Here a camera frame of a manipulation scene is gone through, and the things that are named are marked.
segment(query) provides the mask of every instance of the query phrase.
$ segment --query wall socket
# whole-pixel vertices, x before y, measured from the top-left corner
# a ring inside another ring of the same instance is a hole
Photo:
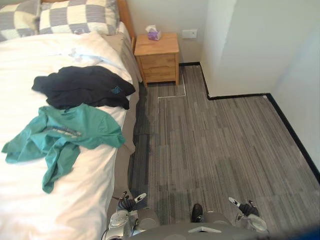
[[[182,30],[183,39],[196,39],[198,29]]]

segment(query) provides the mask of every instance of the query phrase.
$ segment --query white duvet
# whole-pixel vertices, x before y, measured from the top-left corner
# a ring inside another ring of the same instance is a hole
[[[36,76],[62,67],[100,65],[132,82],[117,53],[97,33],[46,34],[0,43],[0,149],[48,105],[31,90]],[[120,126],[126,111],[100,107]],[[100,145],[80,148],[73,170],[42,190],[44,159],[7,164],[0,153],[1,240],[96,240],[106,228],[106,209],[114,190],[117,149]]]

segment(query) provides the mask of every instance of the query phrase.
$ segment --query nightstand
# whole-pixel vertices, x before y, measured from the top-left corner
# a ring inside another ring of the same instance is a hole
[[[149,40],[147,35],[136,39],[134,55],[143,84],[171,82],[179,84],[179,46],[176,33],[163,33],[160,40]]]

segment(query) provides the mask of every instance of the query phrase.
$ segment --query floor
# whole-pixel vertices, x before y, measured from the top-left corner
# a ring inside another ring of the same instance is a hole
[[[295,234],[320,222],[320,186],[264,96],[209,101],[199,65],[180,67],[179,86],[140,86],[129,166],[139,207],[161,224],[189,222],[193,204],[239,212],[228,201],[252,200],[273,235]]]

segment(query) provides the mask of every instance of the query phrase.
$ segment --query pillow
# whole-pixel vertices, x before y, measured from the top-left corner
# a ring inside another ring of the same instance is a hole
[[[0,42],[35,35],[40,0],[0,6]]]
[[[92,31],[116,34],[116,0],[69,0],[43,3],[41,6],[40,34],[82,34]]]

